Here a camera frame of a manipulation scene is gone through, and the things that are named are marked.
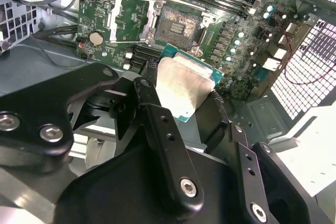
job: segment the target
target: capacitor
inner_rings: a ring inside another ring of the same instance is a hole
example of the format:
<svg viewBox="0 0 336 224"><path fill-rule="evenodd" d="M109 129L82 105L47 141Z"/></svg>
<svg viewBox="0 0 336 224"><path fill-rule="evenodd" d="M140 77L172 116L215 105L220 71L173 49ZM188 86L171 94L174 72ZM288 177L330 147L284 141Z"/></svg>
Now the capacitor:
<svg viewBox="0 0 336 224"><path fill-rule="evenodd" d="M100 46L104 42L103 34L99 31L94 31L90 33L89 39L94 46Z"/></svg>
<svg viewBox="0 0 336 224"><path fill-rule="evenodd" d="M267 19L267 18L269 18L270 16L271 16L270 13L264 13L264 14L263 14L263 18L264 18L264 19Z"/></svg>
<svg viewBox="0 0 336 224"><path fill-rule="evenodd" d="M245 36L245 34L244 34L242 31L240 31L240 32L238 33L238 38L239 38L239 39L242 39L244 36Z"/></svg>
<svg viewBox="0 0 336 224"><path fill-rule="evenodd" d="M277 13L277 15L278 15L281 19L286 19L286 18L287 18L287 15L286 15L285 13L283 13L283 12L278 11L278 12L276 12L276 13Z"/></svg>
<svg viewBox="0 0 336 224"><path fill-rule="evenodd" d="M271 6L271 5L267 6L267 8L266 8L266 11L268 11L269 13L273 12L273 10L274 10L274 7Z"/></svg>
<svg viewBox="0 0 336 224"><path fill-rule="evenodd" d="M268 36L269 38L273 36L273 33L271 33L270 31L265 31L265 35Z"/></svg>
<svg viewBox="0 0 336 224"><path fill-rule="evenodd" d="M254 55L256 53L256 51L257 51L257 48L249 48L249 49L247 49L248 54L251 55L251 56Z"/></svg>
<svg viewBox="0 0 336 224"><path fill-rule="evenodd" d="M263 35L262 39L266 42L270 41L269 37L266 34Z"/></svg>
<svg viewBox="0 0 336 224"><path fill-rule="evenodd" d="M233 41L233 43L236 45L236 46L239 46L240 45L240 40L239 39L235 39Z"/></svg>

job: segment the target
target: silver screw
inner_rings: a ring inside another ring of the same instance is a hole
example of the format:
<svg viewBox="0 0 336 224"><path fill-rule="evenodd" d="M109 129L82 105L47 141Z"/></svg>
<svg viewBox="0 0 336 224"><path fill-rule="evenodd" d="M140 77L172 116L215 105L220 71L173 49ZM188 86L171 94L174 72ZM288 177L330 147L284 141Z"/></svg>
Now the silver screw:
<svg viewBox="0 0 336 224"><path fill-rule="evenodd" d="M45 141L56 143L62 139L63 131L54 125L44 126L40 130L40 137Z"/></svg>
<svg viewBox="0 0 336 224"><path fill-rule="evenodd" d="M243 132L242 128L239 127L238 125L235 125L235 129L236 129L236 131L238 131L239 133Z"/></svg>
<svg viewBox="0 0 336 224"><path fill-rule="evenodd" d="M267 153L271 153L271 149L267 145L263 144L263 148Z"/></svg>
<svg viewBox="0 0 336 224"><path fill-rule="evenodd" d="M267 216L264 212L264 210L259 207L257 204L253 203L251 204L251 210L254 214L255 217L257 217L257 219L262 222L262 223L266 223L267 221Z"/></svg>
<svg viewBox="0 0 336 224"><path fill-rule="evenodd" d="M20 119L11 114L0 115L0 131L13 131L20 126Z"/></svg>
<svg viewBox="0 0 336 224"><path fill-rule="evenodd" d="M147 39L149 39L149 40L150 40L150 39L153 39L153 35L152 35L152 34L148 34L148 35L147 35Z"/></svg>
<svg viewBox="0 0 336 224"><path fill-rule="evenodd" d="M184 194L188 197L195 197L197 193L197 189L195 184L187 178L183 178L180 182L181 189L184 192Z"/></svg>

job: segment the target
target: black plastic part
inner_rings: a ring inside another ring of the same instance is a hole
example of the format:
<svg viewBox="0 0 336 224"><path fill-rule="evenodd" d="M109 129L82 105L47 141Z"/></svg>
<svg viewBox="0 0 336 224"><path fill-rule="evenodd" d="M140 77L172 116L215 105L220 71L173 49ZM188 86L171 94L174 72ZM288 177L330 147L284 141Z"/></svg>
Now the black plastic part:
<svg viewBox="0 0 336 224"><path fill-rule="evenodd" d="M264 146L268 147L270 153L266 152ZM270 211L280 224L331 223L271 147L256 143L252 150L258 156Z"/></svg>
<svg viewBox="0 0 336 224"><path fill-rule="evenodd" d="M104 74L105 70L112 76ZM113 88L118 78L114 70L94 63L1 97L0 113L16 115L20 125L13 131L0 132L0 165L40 172L62 165L74 139L68 105L76 102L72 108L80 110L85 99L100 90ZM50 143L40 138L41 128L48 124L63 131L60 141Z"/></svg>
<svg viewBox="0 0 336 224"><path fill-rule="evenodd" d="M204 185L206 204L183 223L230 223L226 165L187 152ZM152 152L143 139L128 152L76 179L57 204L54 224L178 223L176 215L162 203L161 192L165 189L155 169Z"/></svg>

